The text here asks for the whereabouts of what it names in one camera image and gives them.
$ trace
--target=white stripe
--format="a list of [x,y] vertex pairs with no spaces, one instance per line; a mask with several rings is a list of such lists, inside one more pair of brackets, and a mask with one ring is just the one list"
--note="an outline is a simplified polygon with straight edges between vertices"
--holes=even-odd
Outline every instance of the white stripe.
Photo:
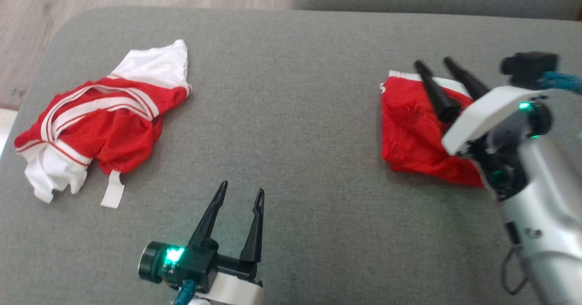
[[126,94],[129,94],[130,96],[132,96],[134,98],[135,101],[140,103],[141,107],[144,109],[144,113],[147,115],[146,119],[149,121],[152,121],[154,119],[154,117],[160,115],[160,111],[158,110],[158,107],[154,104],[153,100],[151,100],[151,98],[149,96],[147,96],[147,94],[143,91],[142,91],[142,93],[145,96],[147,96],[147,99],[144,99],[137,92],[135,92],[135,90],[137,90],[135,88],[109,87],[109,86],[102,85],[102,84],[96,84],[95,88],[101,92],[104,92],[104,93],[109,93],[110,90],[114,90],[114,91],[122,91],[122,92],[125,92]]
[[126,77],[119,77],[121,79],[125,79],[127,81],[135,81],[139,83],[147,83],[153,85],[155,87],[164,88],[164,89],[173,89],[173,88],[184,88],[186,90],[186,97],[190,96],[192,93],[192,86],[189,85],[185,81],[163,81],[156,79],[154,77],[131,77],[131,79]]
[[48,145],[48,143],[39,143],[38,145],[35,145],[35,146],[30,147],[26,150],[19,151],[16,153],[19,154],[20,156],[24,157],[26,159],[26,162],[30,163],[32,160],[36,160],[38,152],[40,152],[42,149],[44,149],[47,145]]
[[[420,79],[420,75],[417,75],[416,73],[405,73],[405,72],[390,70],[388,72],[388,76],[389,77],[404,78],[404,79],[412,80],[412,81],[422,81],[422,79]],[[447,89],[450,89],[452,91],[459,92],[460,94],[463,94],[463,95],[471,98],[471,96],[468,94],[468,92],[465,89],[465,87],[463,86],[463,84],[460,83],[459,81],[445,79],[445,78],[437,78],[437,77],[435,77],[434,80],[438,85],[440,85],[443,88],[447,88]]]
[[78,160],[79,162],[85,165],[89,165],[89,163],[91,163],[91,159],[89,157],[85,157],[79,154],[76,150],[74,150],[71,146],[65,144],[63,141],[57,140],[56,142],[54,142],[54,144],[56,147],[60,148],[63,152],[66,152],[72,158],[75,158],[75,160]]
[[[147,113],[147,109],[143,108],[138,102],[133,100],[133,98],[129,98],[129,97],[99,98],[97,100],[92,100],[90,102],[79,104],[78,106],[70,108],[70,109],[64,111],[62,114],[60,114],[51,124],[52,135],[54,136],[55,139],[57,139],[58,135],[63,130],[62,125],[65,125],[65,123],[67,121],[72,120],[72,119],[76,118],[77,116],[81,116],[81,115],[85,116],[86,114],[91,113],[95,110],[108,108],[108,107],[115,106],[115,105],[131,105],[131,106],[134,106],[136,108],[139,108],[140,110],[143,110],[144,113]],[[139,112],[137,112],[133,108],[130,108],[129,106],[127,106],[125,108],[131,110],[132,112],[134,112],[140,116],[143,116],[143,114],[140,114]],[[77,119],[75,121],[66,123],[66,126],[68,127],[68,126],[72,125],[73,123],[81,120],[82,118],[83,117],[80,117],[79,119]]]
[[24,145],[16,148],[16,152],[21,152],[23,149],[31,146],[32,144],[36,144],[36,143],[39,143],[39,142],[42,142],[42,140],[31,140],[28,143],[25,143]]
[[47,130],[50,132],[50,129],[47,129],[46,127],[48,126],[48,123],[50,121],[52,121],[52,115],[54,114],[54,112],[56,112],[61,106],[63,106],[67,102],[70,102],[72,100],[76,100],[77,98],[79,98],[87,90],[89,90],[89,88],[90,87],[85,87],[85,88],[81,88],[81,89],[77,90],[76,92],[73,92],[73,94],[71,94],[71,95],[63,98],[62,100],[60,100],[60,102],[56,103],[55,106],[53,106],[50,109],[50,111],[48,111],[48,113],[46,114],[46,116],[42,120],[42,125],[41,125],[41,129],[40,129],[40,135],[41,135],[41,139],[42,140],[44,140],[44,141],[51,141],[50,138],[49,138],[50,136],[46,134],[47,133]]
[[154,117],[157,117],[158,115],[160,115],[160,110],[158,110],[158,106],[156,106],[156,103],[154,103],[154,101],[152,100],[152,98],[150,98],[150,96],[148,94],[146,94],[145,92],[143,92],[137,88],[127,88],[127,89],[135,92],[137,95],[139,95],[144,100],[146,105],[150,108],[151,112],[154,114]]
[[[140,112],[136,112],[134,108],[131,108],[131,107],[127,106],[127,104],[121,104],[121,105],[118,105],[118,106],[114,106],[114,107],[112,107],[112,108],[109,108],[109,109],[107,110],[107,112],[113,112],[113,111],[115,111],[115,110],[121,110],[121,109],[124,109],[124,108],[125,108],[126,110],[130,110],[130,111],[132,111],[133,113],[135,113],[135,114],[137,114],[137,115],[139,115],[139,116],[143,117],[145,120],[148,120],[148,121],[150,121],[150,119],[148,119],[148,117],[146,117],[146,115],[144,115],[144,114],[142,114],[142,113],[140,113]],[[68,123],[66,123],[65,125],[61,125],[61,126],[60,126],[60,128],[56,129],[56,132],[55,132],[55,136],[56,136],[56,138],[58,138],[58,137],[59,137],[60,133],[61,133],[61,132],[62,132],[64,129],[67,129],[67,127],[70,127],[71,125],[74,125],[75,123],[77,123],[78,121],[80,121],[81,119],[83,119],[83,117],[85,117],[85,116],[79,117],[79,118],[78,118],[78,119],[76,119],[76,120],[69,121],[69,122],[68,122]]]

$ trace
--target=white tag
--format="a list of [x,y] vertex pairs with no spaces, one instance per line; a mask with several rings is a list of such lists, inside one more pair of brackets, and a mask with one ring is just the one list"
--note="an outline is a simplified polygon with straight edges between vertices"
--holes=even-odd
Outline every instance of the white tag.
[[117,208],[123,195],[123,189],[125,189],[125,185],[122,185],[119,180],[119,171],[111,171],[110,184],[107,186],[105,196],[103,196],[103,200],[101,201],[101,206]]

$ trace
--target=blue cable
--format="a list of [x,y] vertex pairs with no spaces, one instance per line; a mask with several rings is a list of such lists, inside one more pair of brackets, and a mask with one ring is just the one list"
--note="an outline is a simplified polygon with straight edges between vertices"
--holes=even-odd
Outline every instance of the blue cable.
[[196,293],[196,283],[192,280],[184,281],[173,305],[188,305]]
[[542,89],[562,89],[582,95],[582,79],[575,75],[564,75],[554,71],[544,72],[541,81]]

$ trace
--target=green led light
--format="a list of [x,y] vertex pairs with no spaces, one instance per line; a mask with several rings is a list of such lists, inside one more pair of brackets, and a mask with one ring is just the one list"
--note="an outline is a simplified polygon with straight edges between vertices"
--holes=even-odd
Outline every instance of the green led light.
[[185,248],[180,247],[178,249],[168,248],[166,249],[166,262],[167,264],[176,264],[180,260],[181,255],[184,253]]
[[529,108],[530,106],[531,106],[531,104],[528,103],[528,102],[521,102],[521,103],[519,103],[519,109],[520,110],[525,110],[526,108]]
[[501,181],[503,179],[503,171],[501,171],[501,170],[493,171],[492,175],[496,181]]

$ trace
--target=wooden floor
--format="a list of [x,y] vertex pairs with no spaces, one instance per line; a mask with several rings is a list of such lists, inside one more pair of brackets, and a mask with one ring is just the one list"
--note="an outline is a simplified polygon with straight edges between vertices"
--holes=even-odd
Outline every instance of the wooden floor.
[[20,106],[42,53],[63,23],[111,5],[289,9],[291,0],[0,0],[0,107]]

